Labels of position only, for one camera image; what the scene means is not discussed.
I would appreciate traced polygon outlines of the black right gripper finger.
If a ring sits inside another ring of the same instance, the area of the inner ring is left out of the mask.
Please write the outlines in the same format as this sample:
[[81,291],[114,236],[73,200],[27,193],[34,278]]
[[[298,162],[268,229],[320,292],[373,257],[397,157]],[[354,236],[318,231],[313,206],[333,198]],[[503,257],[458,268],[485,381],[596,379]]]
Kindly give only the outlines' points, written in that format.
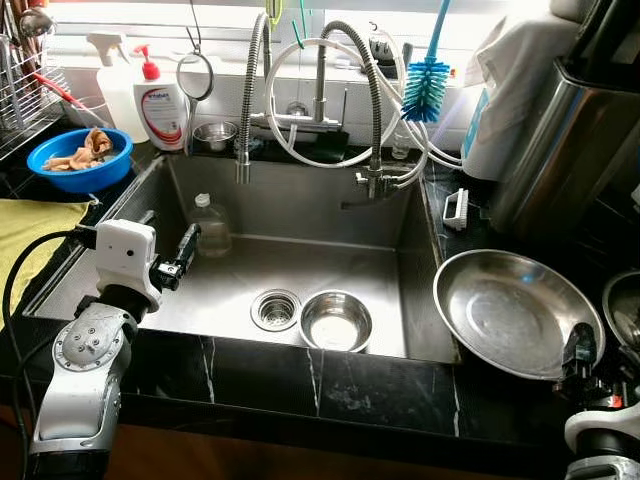
[[566,376],[589,376],[598,361],[598,342],[593,325],[573,325],[570,337],[564,343],[563,374]]

